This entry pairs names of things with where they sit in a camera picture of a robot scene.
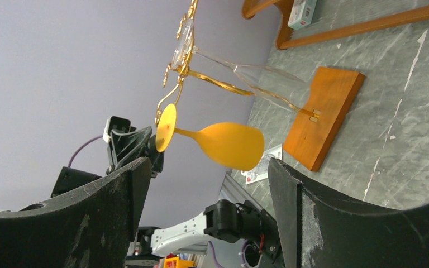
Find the orange plastic wine glass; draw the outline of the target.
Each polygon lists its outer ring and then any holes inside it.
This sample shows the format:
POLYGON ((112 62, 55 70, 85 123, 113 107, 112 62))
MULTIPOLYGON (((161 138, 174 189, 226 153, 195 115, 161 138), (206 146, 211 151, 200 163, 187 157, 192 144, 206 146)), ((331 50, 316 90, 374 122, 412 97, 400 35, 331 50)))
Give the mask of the orange plastic wine glass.
POLYGON ((254 127, 234 122, 220 122, 199 131, 177 128, 177 109, 169 104, 161 112, 156 128, 156 149, 164 152, 174 134, 189 137, 214 162, 231 169, 249 171, 261 160, 264 135, 254 127))

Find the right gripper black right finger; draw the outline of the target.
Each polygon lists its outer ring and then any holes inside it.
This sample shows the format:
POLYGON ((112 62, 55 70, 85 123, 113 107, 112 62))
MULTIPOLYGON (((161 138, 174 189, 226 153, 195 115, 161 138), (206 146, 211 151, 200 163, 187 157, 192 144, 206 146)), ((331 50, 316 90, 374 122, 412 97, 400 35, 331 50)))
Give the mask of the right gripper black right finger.
POLYGON ((274 158, 268 179, 286 267, 429 267, 429 203, 371 204, 274 158))

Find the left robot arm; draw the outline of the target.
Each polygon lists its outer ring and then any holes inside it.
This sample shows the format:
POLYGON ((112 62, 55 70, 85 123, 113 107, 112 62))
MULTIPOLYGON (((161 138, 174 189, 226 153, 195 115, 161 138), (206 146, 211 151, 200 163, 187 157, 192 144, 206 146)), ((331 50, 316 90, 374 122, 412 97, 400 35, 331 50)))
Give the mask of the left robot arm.
MULTIPOLYGON (((152 178, 162 172, 164 153, 157 152, 151 127, 138 130, 128 123, 109 123, 103 138, 108 145, 108 174, 139 157, 148 157, 151 161, 152 178)), ((139 227, 134 250, 126 263, 156 264, 176 250, 213 240, 246 241, 241 255, 250 266, 257 265, 260 259, 269 261, 274 267, 285 266, 276 220, 248 200, 233 203, 224 199, 194 218, 169 228, 139 227)))

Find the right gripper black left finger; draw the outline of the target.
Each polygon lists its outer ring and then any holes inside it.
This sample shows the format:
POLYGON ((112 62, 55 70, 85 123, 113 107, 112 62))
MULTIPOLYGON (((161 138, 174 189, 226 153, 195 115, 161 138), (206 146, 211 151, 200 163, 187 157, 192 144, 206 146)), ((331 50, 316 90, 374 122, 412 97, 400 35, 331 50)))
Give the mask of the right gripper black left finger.
POLYGON ((0 267, 123 267, 151 181, 151 161, 19 211, 0 212, 0 267))

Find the clear wine glass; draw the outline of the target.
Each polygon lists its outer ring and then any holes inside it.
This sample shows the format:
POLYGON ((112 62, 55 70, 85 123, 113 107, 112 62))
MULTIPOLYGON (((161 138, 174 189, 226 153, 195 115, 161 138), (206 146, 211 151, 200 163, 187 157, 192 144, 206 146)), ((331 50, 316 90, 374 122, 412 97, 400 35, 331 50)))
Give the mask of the clear wine glass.
POLYGON ((202 51, 195 45, 194 37, 194 19, 182 19, 177 30, 177 40, 179 44, 174 51, 171 68, 181 74, 183 78, 191 75, 236 94, 254 95, 287 111, 295 111, 313 118, 318 118, 318 114, 301 108, 293 104, 291 100, 273 92, 274 89, 280 88, 294 89, 295 86, 302 88, 305 86, 305 82, 302 79, 291 73, 267 65, 236 64, 224 60, 216 55, 202 51), (242 82, 250 87, 250 90, 242 90, 229 83, 216 80, 200 72, 191 70, 189 63, 193 55, 201 56, 231 70, 242 82))

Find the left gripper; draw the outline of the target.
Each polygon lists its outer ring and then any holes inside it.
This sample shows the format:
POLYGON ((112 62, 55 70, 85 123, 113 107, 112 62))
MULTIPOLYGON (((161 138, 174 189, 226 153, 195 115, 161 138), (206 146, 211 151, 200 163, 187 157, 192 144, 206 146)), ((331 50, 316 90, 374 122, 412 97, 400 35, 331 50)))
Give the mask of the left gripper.
POLYGON ((164 167, 164 152, 156 148, 156 135, 152 135, 152 128, 132 128, 132 131, 123 133, 122 130, 112 129, 109 132, 108 158, 110 174, 139 157, 148 157, 151 161, 152 174, 160 174, 164 167))

